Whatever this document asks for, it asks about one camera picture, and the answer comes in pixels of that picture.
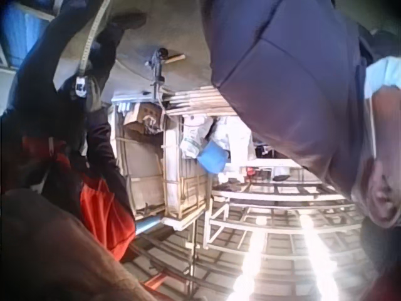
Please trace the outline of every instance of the ear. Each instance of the ear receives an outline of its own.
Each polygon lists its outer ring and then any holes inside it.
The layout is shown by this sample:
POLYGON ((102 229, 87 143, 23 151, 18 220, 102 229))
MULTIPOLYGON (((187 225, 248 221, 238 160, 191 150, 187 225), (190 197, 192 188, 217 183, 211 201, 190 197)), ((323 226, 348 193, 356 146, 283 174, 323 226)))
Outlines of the ear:
POLYGON ((400 216, 400 210, 392 198, 392 190, 383 174, 383 164, 380 161, 373 163, 367 190, 367 206, 371 220, 383 228, 392 227, 400 216))

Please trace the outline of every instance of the blue pipe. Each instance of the blue pipe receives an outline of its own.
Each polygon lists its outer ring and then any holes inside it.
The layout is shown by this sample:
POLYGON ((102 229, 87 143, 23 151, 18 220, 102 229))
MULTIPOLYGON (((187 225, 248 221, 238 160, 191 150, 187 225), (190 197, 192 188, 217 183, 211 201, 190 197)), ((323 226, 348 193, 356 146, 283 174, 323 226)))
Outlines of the blue pipe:
POLYGON ((137 221, 137 231, 136 235, 139 235, 140 233, 143 233, 150 228, 153 228, 154 226, 158 225, 160 221, 162 220, 163 215, 158 214, 156 216, 151 216, 145 219, 141 219, 140 221, 137 221))

